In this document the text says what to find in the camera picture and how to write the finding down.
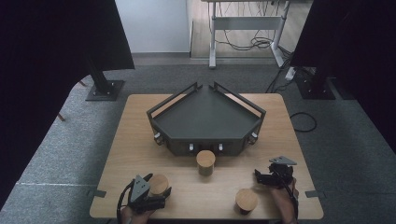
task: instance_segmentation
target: gray floor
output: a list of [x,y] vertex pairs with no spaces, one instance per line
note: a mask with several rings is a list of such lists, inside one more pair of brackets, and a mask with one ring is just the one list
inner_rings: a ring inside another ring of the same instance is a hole
[[[155,60],[168,65],[154,65]],[[238,92],[265,92],[277,72],[271,60],[263,64],[220,61],[216,70],[209,70],[207,61],[185,58],[135,61],[135,70],[106,72],[107,79],[125,80],[116,102],[86,102],[93,84],[90,77],[83,79],[89,87],[77,84],[71,90],[61,110],[66,121],[54,118],[0,212],[0,223],[107,223],[89,215],[92,191],[130,94],[172,93],[193,81],[214,80]],[[319,191],[324,218],[301,223],[394,223],[396,157],[360,105],[342,100],[336,91],[333,101],[304,100],[295,83],[280,94],[290,114],[304,111],[318,121],[313,132],[296,134]],[[304,116],[292,123],[296,129],[313,125]]]

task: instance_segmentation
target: wooden floor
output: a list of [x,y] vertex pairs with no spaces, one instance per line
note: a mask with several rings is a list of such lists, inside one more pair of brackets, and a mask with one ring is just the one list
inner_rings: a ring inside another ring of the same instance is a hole
[[[312,1],[290,1],[289,14],[280,39],[279,45],[288,51],[294,51],[301,31],[303,30],[306,17],[311,8]],[[210,43],[209,18],[212,14],[212,6],[201,0],[193,0],[193,29],[191,41],[191,57],[192,58],[208,58]],[[275,16],[276,11],[279,16],[284,8],[284,2],[278,5],[277,1],[271,6],[271,2],[225,2],[217,4],[217,16]],[[220,42],[228,42],[236,46],[250,46],[253,37],[274,38],[274,31],[216,31],[216,40]],[[253,48],[250,50],[233,49],[230,45],[216,45],[217,57],[233,57],[233,58],[268,58],[273,57],[270,49]]]

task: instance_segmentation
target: wooden table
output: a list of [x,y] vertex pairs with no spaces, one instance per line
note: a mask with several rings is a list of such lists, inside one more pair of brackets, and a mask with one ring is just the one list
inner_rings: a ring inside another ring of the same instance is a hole
[[[256,183],[253,172],[258,169],[268,174],[269,160],[282,155],[297,162],[294,176],[300,191],[299,218],[322,218],[318,198],[304,194],[315,187],[281,95],[242,95],[267,111],[259,140],[237,157],[217,157],[214,173],[208,177],[198,174],[195,157],[175,157],[153,140],[146,111],[169,95],[129,96],[98,186],[106,196],[94,197],[91,216],[116,217],[117,202],[125,186],[136,175],[153,173],[168,178],[172,194],[165,208],[151,218],[277,219],[280,215],[271,195],[265,186]],[[257,207],[247,216],[235,208],[235,195],[240,189],[253,189],[259,195]]]

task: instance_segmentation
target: black curtain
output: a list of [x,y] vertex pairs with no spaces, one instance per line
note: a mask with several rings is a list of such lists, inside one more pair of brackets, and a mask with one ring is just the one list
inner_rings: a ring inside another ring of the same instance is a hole
[[394,1],[315,0],[290,65],[336,77],[396,152],[395,12]]
[[73,86],[98,70],[134,62],[114,0],[0,3],[0,207]]

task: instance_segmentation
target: wooden block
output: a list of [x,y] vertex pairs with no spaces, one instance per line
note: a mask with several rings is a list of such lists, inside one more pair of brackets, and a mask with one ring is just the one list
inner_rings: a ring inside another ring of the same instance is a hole
[[213,174],[216,157],[209,150],[202,150],[197,155],[198,173],[200,175],[209,176]]
[[153,196],[162,195],[169,187],[168,179],[164,175],[154,175],[148,183],[150,185],[149,193]]
[[251,189],[240,189],[235,196],[235,202],[242,215],[247,215],[256,208],[259,198]]

